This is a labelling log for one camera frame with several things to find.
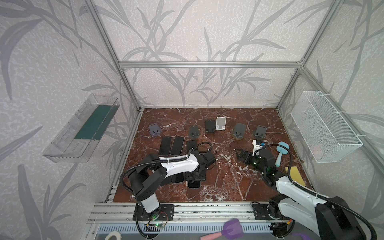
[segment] purple shovel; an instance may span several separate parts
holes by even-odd
[[[235,218],[224,223],[223,230],[221,232],[215,232],[209,235],[202,236],[200,240],[213,240],[220,236],[225,236],[229,240],[234,240],[244,236],[243,228],[240,225],[240,221]]]

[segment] blue spatula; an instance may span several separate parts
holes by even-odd
[[[278,144],[279,144],[279,145],[282,145],[282,146],[284,146],[284,147],[286,147],[286,148],[289,149],[289,145],[286,144],[285,142],[279,142]],[[277,156],[275,166],[276,166],[276,167],[280,167],[280,163],[281,163],[281,155],[282,155],[282,154],[287,154],[288,151],[285,150],[284,148],[280,147],[280,146],[277,146],[276,150],[279,152],[279,155]]]

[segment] white basket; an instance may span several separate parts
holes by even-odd
[[[304,91],[291,115],[317,163],[337,162],[362,146],[356,133],[320,91]]]

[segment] yellow block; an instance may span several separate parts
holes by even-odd
[[[285,172],[288,173],[288,167],[285,167]],[[299,169],[297,167],[291,167],[291,178],[292,178],[292,180],[296,181],[297,183],[299,183],[305,187],[304,180],[301,177],[301,174],[300,174]]]

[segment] red marble tabletop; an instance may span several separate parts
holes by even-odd
[[[205,120],[216,117],[227,118],[225,131],[216,130],[214,134],[205,134]],[[235,140],[231,136],[237,122],[247,126],[242,140]],[[161,127],[160,136],[149,137],[149,125],[153,123]],[[268,201],[269,198],[276,196],[278,193],[262,181],[261,173],[239,162],[234,152],[234,149],[252,151],[252,132],[258,125],[267,127],[266,144],[280,141],[289,144],[294,154],[293,165],[299,168],[304,182],[310,186],[275,108],[145,109],[124,169],[142,161],[150,153],[157,154],[163,136],[184,136],[183,154],[186,154],[185,144],[190,140],[188,130],[193,125],[198,125],[200,128],[198,143],[205,141],[212,143],[212,151],[217,159],[216,165],[207,170],[207,180],[201,182],[199,189],[188,188],[187,182],[159,187],[156,195],[160,202]],[[269,150],[277,157],[275,147],[270,147]],[[283,167],[288,166],[288,162],[289,155],[283,155],[279,170],[284,171]],[[134,201],[131,194],[119,185],[114,202]]]

